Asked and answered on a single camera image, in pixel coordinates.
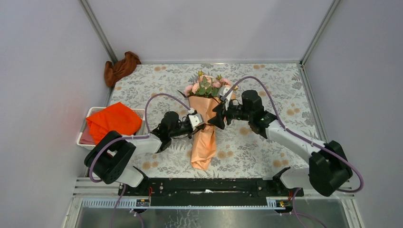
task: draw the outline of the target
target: tabletop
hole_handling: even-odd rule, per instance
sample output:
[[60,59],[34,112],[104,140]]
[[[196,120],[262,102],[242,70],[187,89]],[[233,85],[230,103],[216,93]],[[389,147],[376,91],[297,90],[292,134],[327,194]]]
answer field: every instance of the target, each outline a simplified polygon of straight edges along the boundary
[[[317,138],[296,63],[138,65],[132,74],[116,83],[110,104],[122,102],[130,108],[145,108],[148,99],[157,93],[171,94],[188,104],[178,90],[183,91],[190,85],[200,70],[212,76],[221,74],[233,83],[245,76],[256,76],[270,91],[287,127]],[[274,113],[264,89],[253,79],[241,82],[234,93],[240,97],[249,89],[256,90],[265,110]],[[187,114],[178,102],[157,97],[147,110],[150,129],[155,128],[168,111],[176,111],[180,118]],[[191,166],[192,140],[188,138],[173,139],[172,145],[158,154],[135,154],[130,163],[149,177],[161,178],[270,178],[287,166],[308,166],[284,146],[253,133],[247,122],[233,121],[225,130],[216,128],[216,141],[217,153],[206,171]]]

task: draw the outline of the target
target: shiny metal surface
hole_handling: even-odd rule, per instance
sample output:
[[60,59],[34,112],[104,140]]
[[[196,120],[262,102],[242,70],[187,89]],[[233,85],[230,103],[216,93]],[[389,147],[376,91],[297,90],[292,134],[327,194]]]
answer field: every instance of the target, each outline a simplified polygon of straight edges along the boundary
[[[335,199],[297,200],[298,212],[323,221],[328,228],[345,228],[348,223],[340,201]],[[77,228],[108,228],[112,209],[82,207]],[[273,210],[217,209],[149,209],[141,214],[146,228],[300,228],[294,215],[280,216]],[[309,228],[322,228],[310,219],[302,218]],[[140,228],[140,219],[127,209],[118,209],[115,228]]]

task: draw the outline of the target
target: green leaf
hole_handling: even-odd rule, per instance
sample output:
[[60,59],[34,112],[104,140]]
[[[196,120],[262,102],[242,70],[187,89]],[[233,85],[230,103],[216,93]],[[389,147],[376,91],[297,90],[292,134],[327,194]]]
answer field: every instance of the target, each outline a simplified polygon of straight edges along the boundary
[[218,94],[218,88],[214,88],[212,93],[211,93],[211,95],[212,96],[217,96],[217,94]]
[[204,95],[205,93],[206,93],[206,89],[203,88],[203,87],[201,87],[201,88],[199,89],[199,95]]
[[206,89],[206,93],[207,93],[207,94],[211,93],[212,89],[213,89],[213,87],[211,87],[211,86],[208,87],[208,88]]

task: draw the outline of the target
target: red-orange cloth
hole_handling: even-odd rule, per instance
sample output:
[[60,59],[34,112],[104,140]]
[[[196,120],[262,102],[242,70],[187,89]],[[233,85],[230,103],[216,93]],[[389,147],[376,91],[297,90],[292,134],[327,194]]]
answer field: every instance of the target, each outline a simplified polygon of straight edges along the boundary
[[96,144],[110,131],[132,135],[141,128],[142,119],[121,102],[113,104],[86,118],[89,134]]

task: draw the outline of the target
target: wall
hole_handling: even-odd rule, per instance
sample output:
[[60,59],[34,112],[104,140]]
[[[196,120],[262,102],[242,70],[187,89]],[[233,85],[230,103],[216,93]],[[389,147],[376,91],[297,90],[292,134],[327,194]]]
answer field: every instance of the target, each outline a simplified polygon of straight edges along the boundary
[[299,60],[332,0],[89,0],[119,59]]
[[60,227],[108,56],[77,0],[1,1],[0,19],[0,227]]
[[307,62],[330,139],[362,172],[365,227],[401,227],[403,1],[342,1]]

